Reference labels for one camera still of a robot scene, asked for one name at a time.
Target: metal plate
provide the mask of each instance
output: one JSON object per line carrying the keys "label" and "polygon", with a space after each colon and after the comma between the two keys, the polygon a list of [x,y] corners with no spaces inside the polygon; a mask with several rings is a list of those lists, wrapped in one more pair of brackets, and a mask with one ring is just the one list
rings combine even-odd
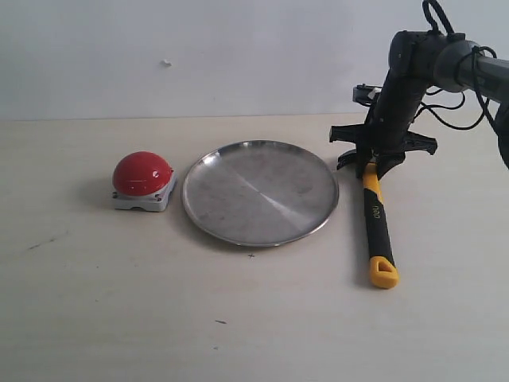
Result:
{"label": "metal plate", "polygon": [[315,154],[262,140],[205,155],[182,185],[185,211],[198,227],[250,247],[273,247],[315,232],[338,197],[336,179]]}

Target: red button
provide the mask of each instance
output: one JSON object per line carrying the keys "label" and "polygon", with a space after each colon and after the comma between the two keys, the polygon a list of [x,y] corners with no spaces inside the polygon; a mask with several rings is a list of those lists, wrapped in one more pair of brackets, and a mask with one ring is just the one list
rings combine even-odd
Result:
{"label": "red button", "polygon": [[130,197],[150,195],[169,183],[173,169],[168,162],[148,151],[127,155],[115,167],[113,186]]}

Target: white wall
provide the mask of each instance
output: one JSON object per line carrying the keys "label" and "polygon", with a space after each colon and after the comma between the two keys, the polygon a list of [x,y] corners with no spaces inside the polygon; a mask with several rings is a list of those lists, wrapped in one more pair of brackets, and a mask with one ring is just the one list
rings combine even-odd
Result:
{"label": "white wall", "polygon": [[[504,0],[441,3],[509,57]],[[0,0],[0,119],[356,111],[400,29],[420,0]]]}

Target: stainless steel plate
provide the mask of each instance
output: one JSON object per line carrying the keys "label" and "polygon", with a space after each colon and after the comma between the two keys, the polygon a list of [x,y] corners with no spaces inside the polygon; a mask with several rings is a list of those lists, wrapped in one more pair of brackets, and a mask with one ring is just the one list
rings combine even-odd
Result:
{"label": "stainless steel plate", "polygon": [[250,247],[273,247],[315,232],[338,197],[332,172],[315,154],[261,140],[205,155],[182,185],[185,211],[198,227]]}

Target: white table surface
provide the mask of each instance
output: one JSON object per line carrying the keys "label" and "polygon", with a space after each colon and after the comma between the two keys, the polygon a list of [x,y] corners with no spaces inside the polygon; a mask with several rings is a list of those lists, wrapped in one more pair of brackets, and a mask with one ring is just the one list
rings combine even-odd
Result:
{"label": "white table surface", "polygon": [[329,143],[330,125],[362,120],[1,123],[0,380],[507,381],[509,171],[486,124],[458,132],[421,117],[412,130],[438,152],[408,154],[382,179],[393,290],[367,281],[351,170],[320,231],[263,251],[195,228],[181,182],[163,213],[111,207],[112,171],[133,151],[164,156],[182,179],[202,154],[265,138],[334,168],[352,146]]}

